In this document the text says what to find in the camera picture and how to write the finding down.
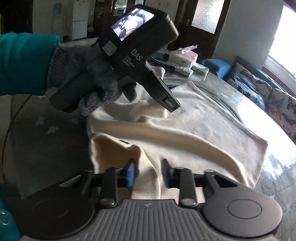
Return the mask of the teal sleeved left forearm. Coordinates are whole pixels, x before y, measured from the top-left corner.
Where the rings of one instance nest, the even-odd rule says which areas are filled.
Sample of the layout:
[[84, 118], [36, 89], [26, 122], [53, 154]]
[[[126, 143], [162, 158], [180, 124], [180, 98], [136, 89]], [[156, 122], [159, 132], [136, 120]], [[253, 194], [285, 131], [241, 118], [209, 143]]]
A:
[[1, 34], [1, 96], [47, 91], [47, 73], [57, 35], [40, 33]]

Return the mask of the grey gloved left hand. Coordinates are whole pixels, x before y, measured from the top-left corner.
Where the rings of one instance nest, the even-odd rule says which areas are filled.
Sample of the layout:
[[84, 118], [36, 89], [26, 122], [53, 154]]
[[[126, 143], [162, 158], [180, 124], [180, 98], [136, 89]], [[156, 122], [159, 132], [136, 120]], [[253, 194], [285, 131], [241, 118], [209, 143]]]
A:
[[113, 70], [98, 46], [58, 44], [49, 62], [47, 82], [58, 89], [50, 99], [54, 108], [67, 113], [79, 109], [82, 116], [121, 95], [130, 102], [137, 97], [137, 84]]

